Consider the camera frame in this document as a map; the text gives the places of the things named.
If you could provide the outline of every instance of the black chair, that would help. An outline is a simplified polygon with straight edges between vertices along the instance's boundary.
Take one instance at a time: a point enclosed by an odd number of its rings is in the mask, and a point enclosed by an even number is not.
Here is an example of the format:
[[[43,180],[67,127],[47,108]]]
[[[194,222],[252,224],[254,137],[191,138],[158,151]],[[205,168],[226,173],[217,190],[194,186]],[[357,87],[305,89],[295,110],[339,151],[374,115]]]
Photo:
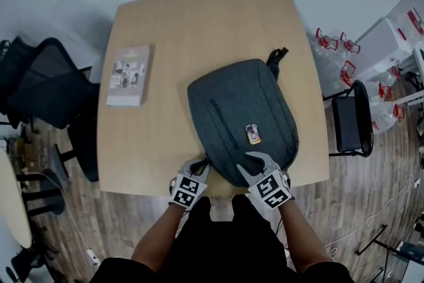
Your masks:
[[[33,132],[32,118],[14,110],[7,100],[17,90],[26,70],[34,61],[35,50],[35,47],[25,44],[20,37],[16,37],[12,43],[8,40],[0,42],[0,112],[7,116],[14,129],[22,121],[30,123]]]
[[[350,89],[323,100],[330,99],[332,99],[336,145],[339,153],[330,153],[329,156],[370,156],[374,133],[370,103],[364,84],[355,80]]]
[[[29,220],[29,223],[32,231],[32,245],[29,249],[23,248],[22,251],[17,256],[13,257],[11,261],[19,281],[14,278],[15,275],[10,268],[8,268],[7,274],[13,282],[25,282],[33,268],[41,268],[42,266],[45,266],[53,279],[53,282],[62,282],[64,275],[60,271],[57,271],[49,263],[49,260],[53,260],[53,257],[49,255],[49,252],[57,254],[58,251],[51,249],[46,245],[44,237],[42,236],[42,233],[45,232],[46,228],[39,228],[32,220]]]
[[[95,132],[99,84],[87,80],[55,38],[41,42],[30,59],[32,62],[25,66],[19,86],[8,97],[8,105],[59,129],[69,127],[74,151],[68,153],[67,159],[76,156],[87,179],[97,181]],[[59,153],[57,145],[51,156],[53,168],[61,179],[67,180],[68,173],[63,165],[67,159]]]

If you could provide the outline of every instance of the book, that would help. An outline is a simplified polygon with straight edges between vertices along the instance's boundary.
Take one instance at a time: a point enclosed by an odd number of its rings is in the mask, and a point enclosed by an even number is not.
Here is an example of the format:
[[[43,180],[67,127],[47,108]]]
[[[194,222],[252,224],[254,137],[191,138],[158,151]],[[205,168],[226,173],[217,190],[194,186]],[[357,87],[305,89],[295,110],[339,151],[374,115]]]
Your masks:
[[[120,47],[109,80],[106,105],[140,107],[145,100],[149,45]]]

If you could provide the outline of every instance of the dark gray backpack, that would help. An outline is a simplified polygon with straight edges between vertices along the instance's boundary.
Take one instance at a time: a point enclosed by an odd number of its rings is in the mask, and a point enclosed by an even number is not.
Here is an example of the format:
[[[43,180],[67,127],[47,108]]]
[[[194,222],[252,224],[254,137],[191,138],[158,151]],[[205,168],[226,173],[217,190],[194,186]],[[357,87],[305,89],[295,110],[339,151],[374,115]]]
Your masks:
[[[187,89],[191,117],[206,155],[234,186],[248,186],[237,163],[253,176],[263,168],[246,157],[247,151],[269,154],[282,170],[296,157],[296,124],[276,81],[278,63],[287,52],[285,48],[273,51],[266,64],[253,59],[225,66]],[[256,127],[258,135],[252,138]]]

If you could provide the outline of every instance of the water bottle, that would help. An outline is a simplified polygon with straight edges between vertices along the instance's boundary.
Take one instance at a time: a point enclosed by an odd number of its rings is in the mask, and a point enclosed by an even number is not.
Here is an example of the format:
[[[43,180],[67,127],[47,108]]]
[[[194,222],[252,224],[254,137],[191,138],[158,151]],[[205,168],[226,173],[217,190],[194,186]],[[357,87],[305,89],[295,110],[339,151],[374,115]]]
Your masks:
[[[359,54],[360,46],[354,44],[351,40],[347,40],[344,32],[340,35],[339,42],[340,48],[339,53],[337,54],[337,59],[340,60],[340,63],[344,63],[345,60],[349,60],[352,53]]]
[[[398,119],[405,118],[405,108],[385,101],[370,108],[372,129],[377,135],[393,127]]]
[[[323,36],[320,28],[317,28],[315,35],[308,33],[307,36],[309,44],[311,45],[319,84],[321,85],[321,91],[323,92],[323,86],[326,82],[328,82],[327,78],[330,74],[327,67],[337,52],[339,42],[337,39],[332,39],[329,36]]]
[[[392,89],[378,82],[364,83],[370,107],[392,98]]]
[[[343,67],[327,78],[324,86],[321,88],[324,97],[344,91],[352,86],[352,77],[356,67],[353,63],[346,60]]]
[[[397,66],[392,66],[386,72],[382,74],[378,74],[373,77],[371,80],[375,82],[380,82],[383,86],[392,87],[395,84],[396,80],[400,79],[401,75],[399,72],[399,68]]]

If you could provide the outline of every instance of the white cable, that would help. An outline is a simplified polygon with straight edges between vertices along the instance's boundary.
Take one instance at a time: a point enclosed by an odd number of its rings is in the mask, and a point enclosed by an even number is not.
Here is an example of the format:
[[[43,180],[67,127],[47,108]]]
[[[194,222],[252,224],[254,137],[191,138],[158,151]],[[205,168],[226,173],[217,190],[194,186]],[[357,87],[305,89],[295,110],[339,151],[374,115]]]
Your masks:
[[[336,241],[333,241],[333,242],[331,242],[331,243],[328,243],[328,244],[326,244],[326,245],[324,245],[324,247],[328,247],[329,245],[332,245],[332,244],[334,244],[334,243],[337,243],[337,242],[339,242],[339,241],[341,241],[342,239],[345,239],[345,238],[347,238],[348,236],[350,236],[351,234],[353,234],[353,233],[355,233],[355,232],[357,232],[361,227],[363,227],[364,226],[364,224],[367,222],[367,221],[369,221],[371,218],[374,218],[374,217],[376,217],[376,216],[378,216],[379,214],[381,214],[381,212],[383,212],[383,210],[386,208],[386,206],[391,202],[391,201],[393,201],[394,199],[396,199],[404,190],[406,190],[406,188],[408,187],[408,185],[409,185],[409,179],[410,178],[412,178],[413,176],[412,175],[409,175],[409,177],[407,178],[407,180],[406,180],[406,185],[403,187],[403,189],[402,190],[400,190],[394,197],[392,197],[392,198],[390,198],[387,202],[386,202],[386,204],[384,204],[384,206],[382,207],[382,209],[378,212],[378,213],[375,213],[374,215],[371,215],[371,216],[369,216],[367,219],[365,219],[365,221],[363,221],[355,230],[353,230],[353,231],[351,231],[350,233],[347,233],[345,236],[343,236],[343,237],[341,237],[341,238],[339,238],[339,239],[337,239]],[[420,194],[420,196],[419,196],[419,202],[418,202],[418,209],[419,209],[419,206],[420,206],[420,203],[421,203],[421,196],[422,196],[422,194],[423,194],[423,187],[421,187],[421,194]],[[330,250],[330,253],[329,253],[329,258],[331,258],[332,260],[333,260],[333,262],[335,262],[335,260],[334,260],[334,258],[333,258],[333,256],[335,255],[335,253],[337,252],[337,248],[335,247],[335,248],[332,248],[331,250]]]
[[[418,211],[419,211],[419,208],[421,207],[421,198],[423,197],[423,186],[424,186],[424,185],[421,185],[421,193],[419,194],[419,200],[418,200],[417,212],[415,212],[415,217],[416,217],[416,216],[418,216]],[[409,231],[408,236],[407,236],[407,237],[405,237],[403,240],[404,240],[404,241],[408,240],[409,236],[411,236],[411,233],[412,233],[412,231],[414,231],[414,230],[415,230],[415,224],[413,225],[412,229]]]
[[[82,240],[82,242],[84,243],[84,245],[85,245],[85,247],[87,248],[87,250],[89,250],[90,249],[90,247],[88,246],[88,244],[87,244],[87,241],[85,240],[85,238],[84,238],[84,236],[83,236],[83,234],[82,234],[82,232],[80,231],[80,228],[78,227],[78,225],[77,225],[77,222],[76,222],[76,220],[75,220],[75,217],[74,217],[74,215],[73,215],[73,213],[72,213],[72,211],[71,211],[71,209],[70,209],[70,206],[69,206],[69,204],[68,204],[68,202],[66,201],[66,197],[65,197],[65,193],[64,193],[64,191],[63,191],[63,189],[52,179],[52,178],[50,178],[49,176],[47,176],[46,174],[43,174],[42,172],[33,172],[33,171],[31,171],[30,172],[31,174],[40,174],[40,175],[42,175],[42,176],[44,176],[44,177],[46,177],[48,180],[50,180],[59,190],[60,190],[60,192],[62,193],[62,197],[64,198],[64,201],[65,201],[65,206],[66,206],[66,209],[68,210],[68,213],[69,213],[69,215],[70,215],[70,217],[71,217],[71,220],[72,220],[72,222],[74,223],[74,225],[75,225],[75,228],[77,229],[77,231],[78,231],[78,234],[79,234],[79,236],[81,237],[81,240]]]
[[[334,244],[334,243],[337,243],[337,242],[339,242],[339,241],[341,241],[342,239],[345,239],[346,237],[348,237],[348,236],[350,236],[351,234],[353,234],[353,233],[355,233],[355,232],[357,232],[361,227],[363,227],[364,226],[364,224],[367,222],[367,221],[369,221],[371,218],[374,218],[375,216],[378,216],[379,214],[381,214],[381,212],[383,212],[383,210],[384,210],[384,208],[392,201],[392,200],[394,200],[394,199],[396,199],[407,187],[408,187],[408,184],[409,184],[409,179],[410,178],[412,178],[412,175],[409,175],[409,177],[408,177],[408,179],[407,179],[407,182],[406,182],[406,185],[403,187],[403,189],[402,190],[400,190],[394,197],[392,197],[392,198],[390,198],[387,202],[386,202],[386,204],[384,204],[384,206],[382,207],[382,209],[379,211],[379,212],[377,212],[377,213],[375,213],[374,215],[371,215],[371,216],[369,216],[367,219],[365,219],[365,221],[363,221],[362,223],[361,223],[361,225],[359,225],[354,231],[351,231],[350,233],[347,233],[345,236],[343,236],[343,237],[341,237],[341,238],[339,238],[339,239],[337,239],[336,241],[333,241],[333,242],[331,242],[331,243],[328,243],[328,244],[326,244],[326,245],[324,245],[324,247],[328,247],[329,245],[332,245],[332,244]]]

